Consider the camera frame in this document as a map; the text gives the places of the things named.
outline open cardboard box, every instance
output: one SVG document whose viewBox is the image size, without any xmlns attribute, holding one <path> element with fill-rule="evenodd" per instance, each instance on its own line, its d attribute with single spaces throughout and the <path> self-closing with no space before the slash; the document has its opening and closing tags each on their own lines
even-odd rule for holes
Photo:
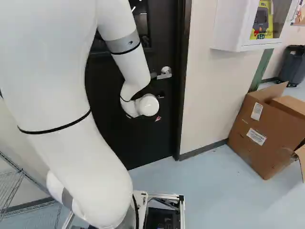
<svg viewBox="0 0 305 229">
<path fill-rule="evenodd" d="M 305 102 L 281 97 L 286 86 L 248 93 L 229 134 L 229 147 L 266 180 L 297 159 L 305 176 Z"/>
</svg>

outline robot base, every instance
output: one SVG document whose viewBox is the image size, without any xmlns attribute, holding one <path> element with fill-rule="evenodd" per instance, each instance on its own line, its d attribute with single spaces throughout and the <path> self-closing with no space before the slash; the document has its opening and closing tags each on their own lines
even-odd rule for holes
<svg viewBox="0 0 305 229">
<path fill-rule="evenodd" d="M 185 229 L 185 201 L 182 195 L 133 192 L 139 212 L 139 229 Z M 62 229 L 69 229 L 74 214 L 67 217 Z M 83 229 L 72 226 L 71 229 Z"/>
</svg>

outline door frame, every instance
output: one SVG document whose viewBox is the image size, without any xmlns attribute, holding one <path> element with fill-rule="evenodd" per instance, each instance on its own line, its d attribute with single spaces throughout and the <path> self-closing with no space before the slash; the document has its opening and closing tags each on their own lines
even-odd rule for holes
<svg viewBox="0 0 305 229">
<path fill-rule="evenodd" d="M 183 104 L 186 81 L 187 57 L 191 26 L 192 0 L 178 0 L 176 22 L 176 52 L 173 93 L 177 99 L 173 103 L 173 158 L 178 161 L 180 155 L 180 143 L 183 120 Z"/>
</svg>

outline black door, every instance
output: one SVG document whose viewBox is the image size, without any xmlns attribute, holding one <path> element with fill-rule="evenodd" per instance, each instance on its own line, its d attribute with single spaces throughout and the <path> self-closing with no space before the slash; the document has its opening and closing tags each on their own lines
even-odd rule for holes
<svg viewBox="0 0 305 229">
<path fill-rule="evenodd" d="M 150 72 L 161 73 L 174 67 L 176 47 L 175 0 L 130 0 L 137 29 Z M 104 41 L 96 34 L 86 67 L 86 90 L 96 125 L 109 146 L 127 169 L 132 169 L 173 154 L 175 94 L 171 78 L 151 83 L 138 95 L 157 96 L 160 111 L 153 117 L 130 119 L 120 105 L 124 82 Z"/>
</svg>

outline yellow aed device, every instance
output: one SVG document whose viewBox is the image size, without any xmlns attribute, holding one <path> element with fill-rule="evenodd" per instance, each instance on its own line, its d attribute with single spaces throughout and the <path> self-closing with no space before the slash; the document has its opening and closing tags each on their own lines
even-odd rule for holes
<svg viewBox="0 0 305 229">
<path fill-rule="evenodd" d="M 272 0 L 260 0 L 250 40 L 270 38 L 273 38 L 273 3 Z"/>
</svg>

